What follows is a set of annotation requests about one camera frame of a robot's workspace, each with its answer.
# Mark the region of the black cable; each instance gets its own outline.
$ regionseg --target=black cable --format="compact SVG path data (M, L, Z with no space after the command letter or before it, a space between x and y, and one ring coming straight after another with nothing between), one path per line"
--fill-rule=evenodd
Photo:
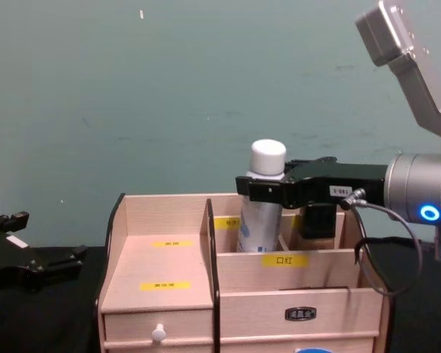
M410 228L410 225L408 224L408 222L405 221L398 213L396 213L396 212L394 212L394 211L392 211L392 210L390 210L390 209L388 209L386 207L378 206L377 204L369 204L365 200L355 200L351 204L351 210L354 213L354 215L356 216L356 219L357 219L358 225L359 225L359 229L360 229L360 231L362 233L362 237L363 238L368 238L368 236L366 234L366 230L365 230L364 224L362 222L362 218L361 218L359 212L356 210L356 207L371 208L371 209L378 210L378 211L381 211L383 213L386 213L386 214L390 215L391 217L393 217L394 219L399 221L405 227L405 229L410 234L410 236L412 237L413 244L415 246L415 250L417 252L417 258L418 258L417 274L416 274L415 278L410 283L408 283L407 285L405 285L404 287L402 287L399 290L395 290L395 291L391 291L391 292L385 291L385 290L381 290L376 285L376 283L374 283L374 281L370 278L369 270L366 268L365 265L363 265L362 258L361 257L357 258L358 264L361 267L361 270L362 270L363 274L365 275L367 281L369 282L370 286L377 293L379 293L379 294L381 294L383 296L397 296L397 295L400 295L400 294L402 294L404 292L407 292L419 280L420 275L421 275L421 271L422 271L422 268L423 268L423 252L422 252L422 249L421 249L420 241L418 240L417 236L415 235L415 233ZM365 244L364 247L365 247L366 255L370 256L370 251L369 251L368 245Z

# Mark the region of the wooden organizer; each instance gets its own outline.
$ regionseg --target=wooden organizer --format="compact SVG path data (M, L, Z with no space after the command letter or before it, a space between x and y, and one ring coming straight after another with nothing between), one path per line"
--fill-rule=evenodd
M236 253L240 204L237 194L120 198L97 303L101 352L385 353L391 303L354 264L353 215L338 210L335 238L310 241L300 211L284 210L277 252ZM294 307L315 317L286 320Z

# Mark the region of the white knob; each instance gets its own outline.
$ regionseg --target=white knob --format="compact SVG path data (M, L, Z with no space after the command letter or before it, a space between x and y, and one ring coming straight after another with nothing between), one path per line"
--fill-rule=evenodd
M162 342L167 337L167 333L163 329L162 324L158 324L154 331L152 331L152 339L156 342Z

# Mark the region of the black table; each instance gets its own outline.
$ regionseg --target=black table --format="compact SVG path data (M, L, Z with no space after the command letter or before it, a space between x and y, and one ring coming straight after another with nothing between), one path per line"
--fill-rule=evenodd
M37 249L43 257L68 250ZM373 253L395 288L414 276L412 249L379 245ZM419 283L396 299L390 353L441 353L441 263L433 257L425 254ZM89 248L77 281L33 294L0 291L0 353L99 352L94 301L104 261L103 247Z

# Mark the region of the white bottle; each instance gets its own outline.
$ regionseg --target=white bottle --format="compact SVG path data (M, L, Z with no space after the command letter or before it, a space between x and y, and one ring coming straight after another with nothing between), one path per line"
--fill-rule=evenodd
M251 145L247 177L280 180L284 177L286 146L275 140L258 140ZM282 206L252 202L245 196L240 216L238 252L274 252L279 237Z

